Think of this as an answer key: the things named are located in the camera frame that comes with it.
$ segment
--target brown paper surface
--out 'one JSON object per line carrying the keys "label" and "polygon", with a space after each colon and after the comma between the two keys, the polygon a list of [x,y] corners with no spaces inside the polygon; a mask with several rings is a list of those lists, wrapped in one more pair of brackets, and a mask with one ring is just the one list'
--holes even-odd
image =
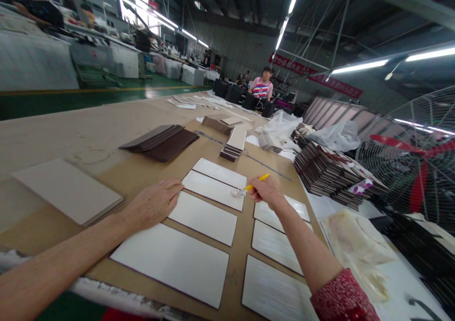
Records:
{"label": "brown paper surface", "polygon": [[[227,140],[227,135],[203,126],[195,120],[188,123],[186,128],[191,131],[202,131],[222,142],[226,142]],[[127,160],[104,172],[97,179],[126,198],[126,204],[119,208],[121,210],[147,186],[168,177],[183,179],[201,157],[247,177],[270,173],[278,181],[284,194],[307,205],[314,232],[325,243],[321,229],[291,160],[272,152],[265,152],[253,144],[245,143],[246,150],[250,156],[291,178],[292,182],[249,158],[246,155],[246,151],[244,151],[235,163],[219,157],[222,147],[221,144],[201,136],[199,140],[167,164],[159,163],[141,154],[133,154]],[[154,301],[170,305],[206,319],[263,320],[261,316],[242,306],[241,303],[246,256],[248,254],[253,255],[299,281],[305,282],[304,278],[251,248],[254,228],[253,200],[246,197],[243,212],[239,212],[193,192],[187,192],[238,216],[232,247],[219,243],[173,220],[166,219],[163,222],[167,226],[229,253],[226,280],[221,305],[218,310],[127,268],[120,263],[110,260],[108,257],[93,266],[85,276],[146,296]],[[0,235],[0,244],[33,256],[75,235],[81,230],[83,230],[82,226],[77,225],[54,207],[47,206],[29,215],[2,233]]]}

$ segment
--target red fan blade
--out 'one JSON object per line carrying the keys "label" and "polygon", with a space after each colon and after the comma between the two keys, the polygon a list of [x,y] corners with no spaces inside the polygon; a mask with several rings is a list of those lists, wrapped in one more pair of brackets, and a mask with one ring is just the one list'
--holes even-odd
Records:
{"label": "red fan blade", "polygon": [[425,153],[425,158],[433,157],[438,154],[445,153],[449,150],[455,150],[455,139],[453,139],[452,141],[447,142],[446,144],[443,144],[441,146],[434,147],[433,149],[427,150]]}
{"label": "red fan blade", "polygon": [[414,186],[411,191],[411,199],[409,209],[411,213],[420,212],[423,202],[423,194],[425,194],[425,187],[427,186],[428,162],[424,161],[420,166],[420,173],[414,181]]}
{"label": "red fan blade", "polygon": [[395,147],[395,148],[413,152],[413,153],[425,154],[425,150],[411,146],[411,145],[404,143],[403,141],[399,141],[395,138],[390,138],[390,137],[381,136],[381,135],[370,135],[370,138],[375,141],[381,142],[382,144],[385,144],[386,146]]}

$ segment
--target red patterned sleeve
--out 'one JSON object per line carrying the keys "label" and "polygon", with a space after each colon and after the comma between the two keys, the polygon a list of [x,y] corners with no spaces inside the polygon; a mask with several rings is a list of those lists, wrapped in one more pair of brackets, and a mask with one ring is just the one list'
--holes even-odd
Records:
{"label": "red patterned sleeve", "polygon": [[319,289],[311,304],[321,321],[380,321],[350,269]]}

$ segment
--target yellow floor line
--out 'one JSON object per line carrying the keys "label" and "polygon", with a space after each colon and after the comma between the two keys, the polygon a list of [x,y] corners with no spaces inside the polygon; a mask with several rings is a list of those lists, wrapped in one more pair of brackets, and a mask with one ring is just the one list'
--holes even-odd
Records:
{"label": "yellow floor line", "polygon": [[63,94],[63,93],[194,89],[194,88],[199,88],[199,87],[203,88],[203,86],[162,86],[162,87],[145,86],[145,87],[138,87],[138,88],[109,88],[109,89],[84,89],[84,90],[9,91],[9,92],[0,92],[0,97],[2,97],[2,96],[29,96],[29,95],[42,95],[42,94]]}

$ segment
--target yellow pen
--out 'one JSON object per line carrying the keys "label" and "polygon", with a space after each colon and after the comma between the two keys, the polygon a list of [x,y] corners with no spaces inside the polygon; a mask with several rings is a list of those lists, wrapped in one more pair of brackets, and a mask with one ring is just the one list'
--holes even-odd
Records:
{"label": "yellow pen", "polygon": [[[264,174],[263,176],[261,176],[259,178],[260,181],[264,181],[265,179],[267,179],[269,177],[269,174]],[[243,197],[246,195],[246,192],[248,192],[249,190],[251,190],[252,188],[254,188],[252,185],[248,185],[247,187],[244,188],[243,191],[241,191],[240,189],[238,190],[233,190],[232,191],[232,196],[235,197],[235,198],[240,198],[240,197]]]}

